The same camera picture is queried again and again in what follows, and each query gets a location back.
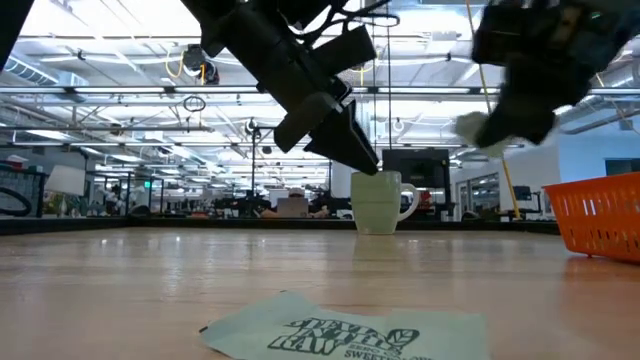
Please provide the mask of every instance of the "desk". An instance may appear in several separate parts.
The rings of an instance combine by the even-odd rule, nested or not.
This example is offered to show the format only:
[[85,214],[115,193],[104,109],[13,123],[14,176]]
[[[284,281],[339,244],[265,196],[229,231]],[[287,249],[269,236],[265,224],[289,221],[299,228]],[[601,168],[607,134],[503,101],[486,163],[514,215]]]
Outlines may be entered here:
[[484,313],[493,360],[637,359],[640,267],[558,236],[123,228],[0,254],[3,360],[224,359],[197,330],[285,289],[357,314]]

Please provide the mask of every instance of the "yellow pole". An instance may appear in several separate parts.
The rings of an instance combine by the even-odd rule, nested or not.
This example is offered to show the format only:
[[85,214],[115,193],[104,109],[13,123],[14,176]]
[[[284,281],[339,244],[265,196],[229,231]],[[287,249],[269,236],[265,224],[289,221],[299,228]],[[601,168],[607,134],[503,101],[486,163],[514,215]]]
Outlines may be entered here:
[[[467,17],[469,19],[469,28],[471,29],[471,36],[475,35],[475,30],[473,29],[473,18],[471,15],[471,4],[469,0],[465,0],[467,5]],[[489,91],[487,90],[487,81],[484,77],[484,69],[482,69],[482,65],[478,64],[478,70],[480,71],[480,80],[482,80],[482,89],[484,90],[484,100],[487,103],[487,112],[491,113],[491,101],[489,101]],[[504,159],[504,155],[502,156],[502,167],[504,168],[504,176],[507,178],[507,184],[509,185],[509,193],[511,194],[511,202],[513,203],[513,211],[515,212],[515,218],[520,219],[520,209],[518,208],[518,201],[516,200],[516,193],[513,191],[513,184],[511,183],[511,173],[509,172],[509,166],[507,165],[507,161]]]

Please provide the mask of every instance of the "window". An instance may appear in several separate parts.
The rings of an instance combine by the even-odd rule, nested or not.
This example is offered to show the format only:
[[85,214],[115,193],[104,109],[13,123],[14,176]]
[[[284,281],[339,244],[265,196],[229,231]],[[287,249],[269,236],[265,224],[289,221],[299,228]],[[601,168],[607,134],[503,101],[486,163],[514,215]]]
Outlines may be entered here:
[[640,159],[605,160],[607,176],[640,172]]

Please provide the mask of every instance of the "white cloth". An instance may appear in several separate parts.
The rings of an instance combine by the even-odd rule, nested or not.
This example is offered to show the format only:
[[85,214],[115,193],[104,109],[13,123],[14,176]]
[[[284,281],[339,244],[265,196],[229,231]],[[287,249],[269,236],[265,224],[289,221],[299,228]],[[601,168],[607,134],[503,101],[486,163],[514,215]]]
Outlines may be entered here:
[[[487,114],[477,111],[458,116],[456,118],[455,126],[453,127],[453,132],[454,134],[463,138],[467,144],[476,146],[476,136],[487,118]],[[507,138],[495,145],[479,150],[487,154],[487,156],[489,157],[500,158],[504,154],[505,148],[511,143],[511,141],[511,138]]]
[[211,348],[243,360],[489,360],[480,315],[323,310],[282,292],[201,330]]

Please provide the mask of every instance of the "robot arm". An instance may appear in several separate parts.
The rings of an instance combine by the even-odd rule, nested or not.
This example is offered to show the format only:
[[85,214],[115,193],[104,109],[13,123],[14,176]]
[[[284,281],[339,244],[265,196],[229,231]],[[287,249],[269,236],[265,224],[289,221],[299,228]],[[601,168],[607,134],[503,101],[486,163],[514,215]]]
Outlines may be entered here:
[[[201,47],[210,57],[227,48],[287,111],[274,130],[276,145],[290,151],[304,136],[305,151],[323,155],[368,174],[377,172],[378,158],[355,122],[355,101],[344,104],[351,87],[336,74],[376,57],[364,26],[349,30],[335,14],[380,17],[371,12],[382,0],[356,12],[343,10],[347,0],[182,0],[200,22]],[[343,23],[343,34],[313,48],[323,28],[304,42],[289,26],[306,28],[330,6],[325,25]]]
[[480,148],[520,137],[540,144],[554,110],[576,105],[620,49],[640,33],[637,0],[521,0],[490,3],[472,58],[505,67],[498,105],[475,133]]

